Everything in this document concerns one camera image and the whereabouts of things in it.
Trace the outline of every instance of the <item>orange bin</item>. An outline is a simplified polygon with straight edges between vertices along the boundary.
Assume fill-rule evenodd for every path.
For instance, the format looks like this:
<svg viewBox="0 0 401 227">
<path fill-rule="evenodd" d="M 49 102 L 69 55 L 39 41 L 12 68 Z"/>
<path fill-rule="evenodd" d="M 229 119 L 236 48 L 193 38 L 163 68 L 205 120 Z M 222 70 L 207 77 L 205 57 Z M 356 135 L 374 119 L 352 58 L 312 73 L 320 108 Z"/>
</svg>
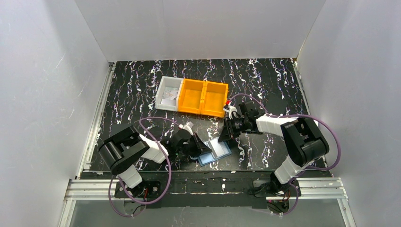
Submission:
<svg viewBox="0 0 401 227">
<path fill-rule="evenodd" d="M 228 84 L 205 82 L 203 98 L 201 103 L 201 114 L 224 117 L 223 110 L 227 101 Z"/>
<path fill-rule="evenodd" d="M 200 114 L 203 97 L 204 81 L 184 79 L 181 92 L 178 98 L 178 111 Z"/>
</svg>

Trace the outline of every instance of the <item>gray wall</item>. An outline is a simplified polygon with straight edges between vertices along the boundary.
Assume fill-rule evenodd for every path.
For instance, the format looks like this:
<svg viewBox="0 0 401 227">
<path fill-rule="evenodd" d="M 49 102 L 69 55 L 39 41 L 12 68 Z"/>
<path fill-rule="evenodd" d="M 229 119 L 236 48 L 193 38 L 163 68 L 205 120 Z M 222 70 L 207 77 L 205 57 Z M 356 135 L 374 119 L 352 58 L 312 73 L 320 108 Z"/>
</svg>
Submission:
<svg viewBox="0 0 401 227">
<path fill-rule="evenodd" d="M 76 0 L 108 61 L 295 58 L 325 0 Z"/>
<path fill-rule="evenodd" d="M 327 0 L 298 59 L 312 114 L 340 136 L 333 172 L 358 226 L 400 225 L 400 12 L 399 0 Z"/>
<path fill-rule="evenodd" d="M 57 226 L 108 63 L 73 0 L 0 3 L 0 226 Z"/>
</svg>

